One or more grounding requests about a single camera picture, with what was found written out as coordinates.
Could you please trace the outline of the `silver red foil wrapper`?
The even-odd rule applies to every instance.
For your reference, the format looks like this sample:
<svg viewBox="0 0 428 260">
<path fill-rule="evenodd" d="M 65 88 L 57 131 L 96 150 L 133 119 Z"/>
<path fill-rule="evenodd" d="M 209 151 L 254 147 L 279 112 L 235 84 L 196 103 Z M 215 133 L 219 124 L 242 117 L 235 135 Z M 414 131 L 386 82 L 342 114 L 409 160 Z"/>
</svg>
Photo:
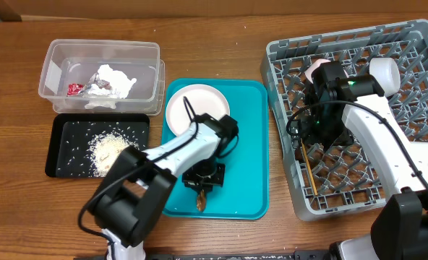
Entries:
<svg viewBox="0 0 428 260">
<path fill-rule="evenodd" d="M 70 84 L 68 86 L 67 96 L 89 93 L 93 88 L 109 90 L 110 82 L 101 79 L 98 73 L 95 73 L 93 76 L 91 76 L 87 84 Z"/>
</svg>

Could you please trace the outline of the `white napkin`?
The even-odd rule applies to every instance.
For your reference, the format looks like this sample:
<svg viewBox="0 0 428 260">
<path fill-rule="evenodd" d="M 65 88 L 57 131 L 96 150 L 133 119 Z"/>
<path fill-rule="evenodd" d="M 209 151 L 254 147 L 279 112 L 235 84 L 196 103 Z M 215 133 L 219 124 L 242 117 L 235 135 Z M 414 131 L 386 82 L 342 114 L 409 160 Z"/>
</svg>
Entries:
<svg viewBox="0 0 428 260">
<path fill-rule="evenodd" d="M 91 76 L 80 93 L 87 98 L 125 99 L 136 82 L 136 78 L 130 79 L 124 72 L 104 64 Z"/>
</svg>

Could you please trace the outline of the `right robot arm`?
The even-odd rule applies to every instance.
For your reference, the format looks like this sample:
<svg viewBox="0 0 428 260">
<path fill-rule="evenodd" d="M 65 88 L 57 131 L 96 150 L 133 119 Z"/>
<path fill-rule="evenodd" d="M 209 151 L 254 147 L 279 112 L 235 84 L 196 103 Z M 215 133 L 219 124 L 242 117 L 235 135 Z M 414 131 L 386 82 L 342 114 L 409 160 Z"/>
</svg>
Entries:
<svg viewBox="0 0 428 260">
<path fill-rule="evenodd" d="M 368 235 L 334 243 L 329 259 L 428 259 L 428 143 L 408 140 L 388 98 L 401 86 L 391 58 L 374 58 L 352 77 L 337 61 L 305 71 L 304 107 L 286 130 L 300 145 L 324 148 L 358 141 L 375 169 L 386 203 Z"/>
</svg>

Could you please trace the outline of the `pile of white rice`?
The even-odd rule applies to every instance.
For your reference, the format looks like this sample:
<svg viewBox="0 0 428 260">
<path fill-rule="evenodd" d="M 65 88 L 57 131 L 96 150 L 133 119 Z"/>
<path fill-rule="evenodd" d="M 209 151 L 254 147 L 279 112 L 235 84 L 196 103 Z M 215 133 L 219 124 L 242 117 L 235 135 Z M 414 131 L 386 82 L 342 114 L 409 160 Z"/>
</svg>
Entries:
<svg viewBox="0 0 428 260">
<path fill-rule="evenodd" d="M 145 148 L 149 124 L 138 121 L 70 121 L 64 124 L 56 163 L 62 178 L 101 178 L 127 147 Z"/>
</svg>

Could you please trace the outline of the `large pink plate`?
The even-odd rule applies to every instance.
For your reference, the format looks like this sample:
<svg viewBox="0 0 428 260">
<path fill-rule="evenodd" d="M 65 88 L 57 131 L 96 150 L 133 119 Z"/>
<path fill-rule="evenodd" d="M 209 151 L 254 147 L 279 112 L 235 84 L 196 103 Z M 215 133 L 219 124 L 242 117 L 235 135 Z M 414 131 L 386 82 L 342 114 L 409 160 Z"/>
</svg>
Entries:
<svg viewBox="0 0 428 260">
<path fill-rule="evenodd" d="M 204 113 L 219 120 L 230 115 L 230 107 L 225 96 L 207 84 L 190 84 L 176 91 L 166 106 L 166 123 L 173 134 L 179 136 L 190 126 L 183 97 L 186 97 L 197 115 Z"/>
</svg>

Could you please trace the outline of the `brown food scrap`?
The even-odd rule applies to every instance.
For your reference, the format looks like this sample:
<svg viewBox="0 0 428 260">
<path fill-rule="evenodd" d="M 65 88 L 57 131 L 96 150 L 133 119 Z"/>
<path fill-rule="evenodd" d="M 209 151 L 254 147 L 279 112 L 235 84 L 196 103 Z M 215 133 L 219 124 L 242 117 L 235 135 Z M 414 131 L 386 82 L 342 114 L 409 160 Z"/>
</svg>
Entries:
<svg viewBox="0 0 428 260">
<path fill-rule="evenodd" d="M 196 207 L 199 212 L 203 212 L 206 208 L 207 197 L 204 190 L 201 190 L 196 199 Z"/>
</svg>

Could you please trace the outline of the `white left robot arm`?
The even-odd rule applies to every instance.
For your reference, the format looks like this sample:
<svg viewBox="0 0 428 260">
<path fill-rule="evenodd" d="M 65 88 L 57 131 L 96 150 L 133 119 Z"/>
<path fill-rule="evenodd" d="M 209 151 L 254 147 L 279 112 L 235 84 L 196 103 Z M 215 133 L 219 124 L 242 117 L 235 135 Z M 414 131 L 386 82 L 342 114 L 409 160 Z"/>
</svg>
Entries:
<svg viewBox="0 0 428 260">
<path fill-rule="evenodd" d="M 176 182 L 205 198 L 222 186 L 226 166 L 219 160 L 239 138 L 237 121 L 208 114 L 192 119 L 187 131 L 171 141 L 140 151 L 127 147 L 82 208 L 95 218 L 99 236 L 108 241 L 106 259 L 142 259 L 138 248 L 154 228 Z"/>
</svg>

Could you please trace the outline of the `grey green bowl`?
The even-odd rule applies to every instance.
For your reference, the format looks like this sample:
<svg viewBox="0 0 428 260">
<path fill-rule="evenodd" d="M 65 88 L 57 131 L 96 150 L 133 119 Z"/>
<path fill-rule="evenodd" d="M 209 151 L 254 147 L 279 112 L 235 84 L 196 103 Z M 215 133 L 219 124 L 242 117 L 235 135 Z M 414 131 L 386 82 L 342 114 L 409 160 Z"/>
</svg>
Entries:
<svg viewBox="0 0 428 260">
<path fill-rule="evenodd" d="M 396 94 L 401 88 L 399 68 L 392 58 L 372 58 L 369 63 L 369 74 L 384 90 L 385 97 Z"/>
</svg>

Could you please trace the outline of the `pink bowl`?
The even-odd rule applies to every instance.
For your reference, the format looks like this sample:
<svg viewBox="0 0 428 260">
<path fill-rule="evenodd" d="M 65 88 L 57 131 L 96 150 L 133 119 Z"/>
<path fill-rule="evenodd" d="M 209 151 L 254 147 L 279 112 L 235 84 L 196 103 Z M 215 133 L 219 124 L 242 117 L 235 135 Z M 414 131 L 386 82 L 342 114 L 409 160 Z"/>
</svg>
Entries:
<svg viewBox="0 0 428 260">
<path fill-rule="evenodd" d="M 305 72 L 304 75 L 308 82 L 313 83 L 312 72 L 314 72 L 321 64 L 328 63 L 330 60 L 319 58 Z"/>
</svg>

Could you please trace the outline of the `wooden chopstick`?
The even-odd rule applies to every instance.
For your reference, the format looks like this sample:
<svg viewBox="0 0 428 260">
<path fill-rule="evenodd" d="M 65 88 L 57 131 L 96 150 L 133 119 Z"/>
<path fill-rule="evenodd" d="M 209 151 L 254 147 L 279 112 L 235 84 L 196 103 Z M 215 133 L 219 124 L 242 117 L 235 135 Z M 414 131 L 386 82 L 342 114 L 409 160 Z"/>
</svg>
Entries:
<svg viewBox="0 0 428 260">
<path fill-rule="evenodd" d="M 307 168 L 307 172 L 308 172 L 308 176 L 309 176 L 308 179 L 309 179 L 309 183 L 312 187 L 312 192 L 315 196 L 318 196 L 318 192 L 317 192 L 315 182 L 314 182 L 314 177 L 312 175 L 312 169 L 311 169 L 311 166 L 309 164 L 309 158 L 307 156 L 307 150 L 306 150 L 306 147 L 305 147 L 302 139 L 301 139 L 301 153 L 302 153 L 302 156 L 303 156 L 305 164 L 306 164 L 306 168 Z"/>
</svg>

